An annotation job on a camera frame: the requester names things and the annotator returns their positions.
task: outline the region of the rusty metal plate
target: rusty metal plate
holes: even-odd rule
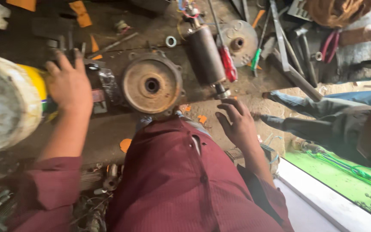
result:
[[[234,66],[242,67],[250,63],[258,46],[257,33],[251,25],[243,20],[233,20],[224,24],[221,34],[230,50]],[[217,46],[220,45],[219,37],[216,43]]]
[[[122,91],[128,104],[142,113],[161,113],[171,108],[183,92],[181,66],[162,52],[131,54],[124,72]]]

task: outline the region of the maroon shirt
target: maroon shirt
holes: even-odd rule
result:
[[[52,160],[27,173],[20,195],[33,196],[21,198],[10,231],[68,231],[79,173],[70,163],[80,160]],[[136,134],[114,194],[106,215],[111,232],[293,231],[279,189],[236,168],[208,135],[178,118],[154,121]]]

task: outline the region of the red screwdriver handle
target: red screwdriver handle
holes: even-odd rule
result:
[[[225,75],[227,79],[230,82],[235,82],[238,79],[237,76],[237,69],[234,66],[233,60],[231,59],[230,52],[228,50],[228,47],[222,46],[219,49],[219,53],[221,56],[221,60],[223,62],[224,70],[225,70]]]

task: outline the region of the green screwdriver handle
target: green screwdriver handle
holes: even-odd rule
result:
[[[255,56],[251,61],[251,70],[254,71],[257,68],[258,60],[260,59],[261,48],[257,49]]]

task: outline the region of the red pliers handle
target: red pliers handle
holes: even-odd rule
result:
[[[326,42],[320,52],[322,53],[322,61],[326,64],[330,63],[333,59],[334,55],[336,54],[336,50],[339,45],[339,37],[340,37],[340,30],[333,30],[330,35],[327,37]],[[326,54],[328,47],[331,45],[330,54]]]
[[[221,57],[221,61],[223,62],[224,70],[225,70],[225,75],[227,79],[230,82],[235,82],[237,81],[237,69],[234,66],[233,59],[231,59],[230,52],[228,50],[228,47],[226,46],[221,46],[219,48],[219,53]]]

